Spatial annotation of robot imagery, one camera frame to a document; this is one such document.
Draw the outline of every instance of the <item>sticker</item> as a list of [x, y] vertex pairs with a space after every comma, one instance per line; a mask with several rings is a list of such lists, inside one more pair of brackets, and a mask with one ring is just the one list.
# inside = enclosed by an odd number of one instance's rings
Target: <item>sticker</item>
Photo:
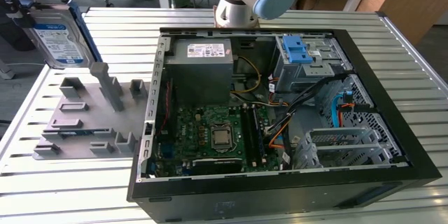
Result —
[[307, 54], [309, 54], [309, 55], [319, 56], [319, 52], [318, 52], [318, 51], [307, 51]]
[[35, 24], [34, 31], [51, 57], [61, 63], [81, 63], [83, 58], [69, 40], [66, 27], [58, 24]]
[[223, 44], [189, 44], [187, 58], [223, 57]]
[[269, 92], [274, 93], [274, 84], [273, 83], [269, 83]]
[[289, 157], [289, 155], [285, 152], [282, 152], [281, 158], [289, 164], [290, 157]]

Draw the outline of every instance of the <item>open computer tower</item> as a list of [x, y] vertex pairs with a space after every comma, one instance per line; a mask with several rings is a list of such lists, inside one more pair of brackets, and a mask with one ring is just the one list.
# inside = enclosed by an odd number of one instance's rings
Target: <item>open computer tower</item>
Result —
[[127, 192], [155, 222], [363, 207], [437, 178], [346, 31], [161, 29]]

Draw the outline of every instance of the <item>metal table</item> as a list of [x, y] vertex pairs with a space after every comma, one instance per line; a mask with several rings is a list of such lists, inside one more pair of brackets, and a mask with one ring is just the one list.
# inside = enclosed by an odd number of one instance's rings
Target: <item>metal table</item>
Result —
[[[199, 9], [91, 8], [85, 15], [94, 43], [118, 81], [150, 80], [159, 27], [211, 27], [213, 13]], [[373, 13], [293, 11], [261, 27], [346, 29], [398, 106], [443, 178], [401, 191], [361, 209], [261, 216], [250, 223], [446, 223], [448, 88], [386, 18]], [[43, 67], [0, 141], [1, 223], [150, 223], [126, 202], [131, 160], [35, 161], [33, 147], [59, 99], [58, 84], [86, 69]]]

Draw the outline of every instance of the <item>yellow wire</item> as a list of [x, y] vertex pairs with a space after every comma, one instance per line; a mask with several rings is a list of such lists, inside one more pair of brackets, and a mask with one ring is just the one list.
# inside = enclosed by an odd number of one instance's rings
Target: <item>yellow wire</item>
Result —
[[250, 92], [251, 90], [254, 90], [258, 86], [259, 86], [259, 83], [261, 83], [261, 74], [259, 74], [259, 71], [257, 69], [257, 67], [253, 65], [253, 63], [242, 56], [238, 56], [238, 58], [242, 58], [245, 60], [246, 63], [249, 63], [249, 65], [253, 67], [254, 71], [257, 72], [257, 77], [258, 77], [258, 80], [257, 80], [257, 84], [253, 86], [253, 88], [249, 88], [246, 90], [233, 90], [230, 91], [230, 93], [246, 93], [246, 92]]

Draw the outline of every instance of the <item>hard drive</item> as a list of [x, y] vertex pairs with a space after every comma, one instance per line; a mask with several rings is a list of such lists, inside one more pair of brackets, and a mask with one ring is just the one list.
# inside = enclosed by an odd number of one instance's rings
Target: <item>hard drive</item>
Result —
[[87, 68], [101, 56], [75, 3], [34, 5], [33, 28], [23, 29], [50, 68]]

